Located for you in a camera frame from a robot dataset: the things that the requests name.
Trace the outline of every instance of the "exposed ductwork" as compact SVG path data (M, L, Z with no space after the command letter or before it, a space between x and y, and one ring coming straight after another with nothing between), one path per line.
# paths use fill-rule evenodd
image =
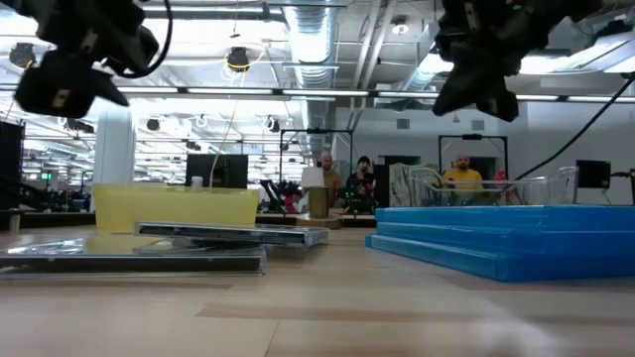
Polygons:
M331 60L336 10L322 7L288 7L284 10L289 24L289 41L293 60L300 63L320 64ZM296 68L296 79L301 88L332 88L334 71L319 66ZM302 104L306 128L335 128L335 103L333 101L305 100ZM309 137L312 151L320 140Z
M408 76L408 79L404 80L399 86L399 90L404 91L424 91L428 84L435 78L437 73L430 71L426 65L425 59L428 53L435 44L435 37L439 32L439 25L437 23L428 24L425 26L424 31L419 37L419 43L417 44L417 59L418 64L413 72ZM401 99L392 101L389 103L378 103L377 108L392 109L396 111L404 111L406 109L425 109L429 107L428 103L424 101L414 99Z
M316 64L315 67L296 68L296 79L301 88L332 88L334 70L322 68L320 63L329 62L333 56L333 39L335 32L335 16L337 10L332 7L302 6L270 9L266 5L260 7L230 6L218 8L198 6L198 12L179 12L175 6L175 18L205 20L255 20L277 21L289 26L289 41L295 62ZM158 7L144 6L150 18L163 18L165 11ZM306 128L334 129L335 103L332 101L304 101L302 104L303 121ZM310 137L310 145L315 151L321 150L322 141Z

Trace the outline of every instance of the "white container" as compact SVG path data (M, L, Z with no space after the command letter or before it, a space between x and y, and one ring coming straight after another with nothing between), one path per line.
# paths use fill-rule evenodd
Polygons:
M202 177L191 177L191 188L192 189L202 188Z

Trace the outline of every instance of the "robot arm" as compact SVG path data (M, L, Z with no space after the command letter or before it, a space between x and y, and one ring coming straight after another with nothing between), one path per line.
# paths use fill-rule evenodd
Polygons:
M601 6L602 0L444 0L436 43L454 67L433 112L444 115L476 104L511 122L518 103L505 76L518 74L529 51L544 49L562 19L578 22Z
M171 9L168 0L168 17ZM436 37L441 57L454 67L433 108L444 115L470 104L512 121L516 95L505 76L515 75L521 59L548 44L549 31L564 17L580 21L599 10L602 0L443 0L445 14ZM103 62L115 73L148 74L158 51L152 33L141 26L145 15L132 0L0 0L34 18L38 37L57 48L28 68L16 100L28 112L83 117L95 96L121 105L126 98L111 75L92 69ZM172 21L168 36L172 32ZM162 52L165 57L169 42Z
M16 101L28 112L81 118L96 96L128 105L112 75L93 64L101 62L119 75L143 76L159 48L141 26L145 14L132 0L0 2L36 20L38 38L57 46L38 66L27 68L18 85Z

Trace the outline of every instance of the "yellow plastic bin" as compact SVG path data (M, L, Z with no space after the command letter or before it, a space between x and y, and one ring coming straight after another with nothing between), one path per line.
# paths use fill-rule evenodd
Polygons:
M251 224L258 191L150 184L96 183L97 229L133 233L138 221Z

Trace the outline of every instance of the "stacked cd cases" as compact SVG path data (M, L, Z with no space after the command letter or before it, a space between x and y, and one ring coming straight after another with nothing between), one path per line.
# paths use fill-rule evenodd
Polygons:
M138 222L134 235L96 234L0 251L0 279L263 275L266 247L304 250L328 230Z

